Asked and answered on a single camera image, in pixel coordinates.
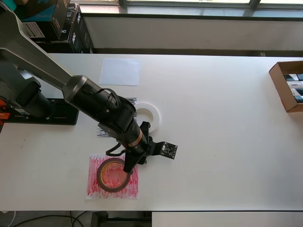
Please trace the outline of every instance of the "black box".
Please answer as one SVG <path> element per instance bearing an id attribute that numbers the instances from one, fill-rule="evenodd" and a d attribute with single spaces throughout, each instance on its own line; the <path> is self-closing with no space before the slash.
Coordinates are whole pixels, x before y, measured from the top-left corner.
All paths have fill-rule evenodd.
<path id="1" fill-rule="evenodd" d="M 66 21 L 59 41 L 36 42 L 48 53 L 86 53 L 73 22 Z"/>
<path id="2" fill-rule="evenodd" d="M 29 0 L 15 14 L 34 41 L 58 40 L 70 0 Z"/>
<path id="3" fill-rule="evenodd" d="M 78 4 L 75 3 L 69 4 L 65 20 L 74 22 L 77 31 L 80 35 L 80 38 L 82 40 L 82 43 L 86 48 L 86 52 L 92 53 L 92 49 L 94 48 L 94 45 L 89 35 L 89 30 L 86 27 L 84 18 L 82 17 L 80 6 Z"/>

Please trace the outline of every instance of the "brown tape roll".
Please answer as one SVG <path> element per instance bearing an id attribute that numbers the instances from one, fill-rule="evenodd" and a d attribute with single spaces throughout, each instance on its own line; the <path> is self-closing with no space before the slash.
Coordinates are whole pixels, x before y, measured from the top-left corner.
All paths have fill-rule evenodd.
<path id="1" fill-rule="evenodd" d="M 124 189 L 127 186 L 129 179 L 131 177 L 130 174 L 125 173 L 125 175 L 126 175 L 125 180 L 121 185 L 116 186 L 116 187 L 108 187 L 106 185 L 106 182 L 104 182 L 102 175 L 106 171 L 106 169 L 110 167 L 110 165 L 115 164 L 115 163 L 124 166 L 124 160 L 114 157 L 114 158 L 109 158 L 109 159 L 105 160 L 99 166 L 98 171 L 97 171 L 97 182 L 98 182 L 99 186 L 106 192 L 118 192 L 118 191 Z"/>

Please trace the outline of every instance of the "copper band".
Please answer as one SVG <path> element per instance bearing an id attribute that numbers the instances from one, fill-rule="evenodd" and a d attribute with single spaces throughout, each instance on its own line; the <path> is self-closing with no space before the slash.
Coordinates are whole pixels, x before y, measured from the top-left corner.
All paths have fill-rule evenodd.
<path id="1" fill-rule="evenodd" d="M 129 147 L 136 146 L 140 142 L 140 140 L 142 139 L 142 135 L 143 135 L 143 133 L 142 133 L 142 131 L 140 129 L 140 134 L 139 134 L 138 138 L 134 142 L 128 144 L 128 146 Z"/>
<path id="2" fill-rule="evenodd" d="M 98 171 L 97 171 L 97 182 L 98 182 L 100 188 L 102 188 L 102 189 L 103 189 L 104 191 L 106 191 L 106 192 L 118 192 L 118 191 L 124 189 L 124 188 L 127 186 L 128 182 L 129 182 L 129 180 L 130 180 L 130 177 L 131 177 L 130 174 L 127 174 L 124 183 L 123 183 L 122 185 L 116 187 L 116 188 L 107 187 L 107 186 L 105 185 L 105 183 L 103 182 L 103 179 L 102 179 L 102 172 L 103 172 L 104 168 L 106 168 L 107 165 L 109 165 L 109 164 L 111 164 L 111 163 L 114 163 L 114 162 L 120 163 L 121 165 L 124 166 L 124 160 L 114 157 L 114 158 L 109 158 L 109 159 L 105 160 L 105 161 L 99 166 Z"/>

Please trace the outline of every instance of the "paper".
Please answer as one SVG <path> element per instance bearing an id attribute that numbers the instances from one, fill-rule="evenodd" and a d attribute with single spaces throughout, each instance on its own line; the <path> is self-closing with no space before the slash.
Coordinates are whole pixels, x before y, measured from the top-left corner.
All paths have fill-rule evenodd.
<path id="1" fill-rule="evenodd" d="M 137 98 L 126 98 L 131 104 L 135 105 L 137 103 Z M 134 119 L 137 120 L 137 113 L 134 113 Z M 107 132 L 103 129 L 100 129 L 97 126 L 97 136 L 98 137 L 111 137 Z"/>
<path id="2" fill-rule="evenodd" d="M 87 182 L 86 199 L 96 198 L 125 198 L 137 199 L 138 198 L 138 166 L 133 169 L 133 174 L 130 177 L 128 185 L 119 192 L 106 192 L 100 188 L 97 183 L 97 171 L 101 163 L 105 160 L 112 158 L 106 155 L 91 155 L 89 160 L 89 178 Z"/>
<path id="3" fill-rule="evenodd" d="M 140 60 L 105 58 L 99 84 L 138 86 L 140 70 Z"/>

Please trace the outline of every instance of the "white ring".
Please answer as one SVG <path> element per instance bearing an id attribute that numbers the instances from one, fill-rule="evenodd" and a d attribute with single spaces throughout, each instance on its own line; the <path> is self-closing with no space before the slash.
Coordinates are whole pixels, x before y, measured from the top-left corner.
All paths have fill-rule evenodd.
<path id="1" fill-rule="evenodd" d="M 151 127 L 149 129 L 149 133 L 153 132 L 155 129 L 157 129 L 159 127 L 160 115 L 159 115 L 158 110 L 154 106 L 152 106 L 148 103 L 137 103 L 134 106 L 135 106 L 136 110 L 145 109 L 145 110 L 148 110 L 149 112 L 151 112 L 153 121 L 150 123 Z"/>

